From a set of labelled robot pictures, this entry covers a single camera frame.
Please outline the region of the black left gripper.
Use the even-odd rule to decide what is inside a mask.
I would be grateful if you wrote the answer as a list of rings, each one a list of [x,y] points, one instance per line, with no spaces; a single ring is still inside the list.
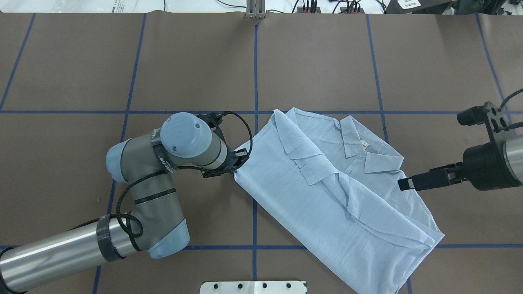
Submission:
[[[249,155],[245,148],[238,151],[229,148],[209,148],[202,154],[206,164],[200,166],[202,176],[209,178],[233,173],[247,161]]]

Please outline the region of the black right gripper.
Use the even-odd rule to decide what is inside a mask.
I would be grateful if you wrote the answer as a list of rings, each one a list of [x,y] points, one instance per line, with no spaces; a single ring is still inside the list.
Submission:
[[[470,182],[479,191],[521,186],[521,141],[474,146],[465,150],[463,162],[456,167],[441,166],[397,180],[401,191],[423,191],[461,182]]]

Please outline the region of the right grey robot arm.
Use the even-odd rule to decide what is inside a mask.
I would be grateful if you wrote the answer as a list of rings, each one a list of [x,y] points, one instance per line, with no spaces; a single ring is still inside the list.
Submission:
[[[501,143],[489,142],[470,147],[463,161],[430,169],[428,172],[399,179],[401,191],[423,191],[470,182],[479,191],[522,186],[522,136]]]

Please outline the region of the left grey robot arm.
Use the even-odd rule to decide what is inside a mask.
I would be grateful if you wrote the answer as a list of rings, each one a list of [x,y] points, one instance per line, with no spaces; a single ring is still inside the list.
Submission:
[[[185,248],[190,234],[172,175],[183,170],[198,171],[203,178],[231,174],[253,149],[228,145],[220,128],[226,116],[245,125],[252,143],[252,130],[237,112],[178,112],[149,134],[110,147],[107,171],[125,184],[114,211],[50,238],[2,250],[2,294],[25,294],[138,252],[158,259]]]

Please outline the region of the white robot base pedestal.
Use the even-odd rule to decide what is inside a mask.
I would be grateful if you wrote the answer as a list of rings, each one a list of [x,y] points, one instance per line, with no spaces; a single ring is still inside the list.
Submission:
[[[307,294],[305,281],[209,281],[200,294]]]

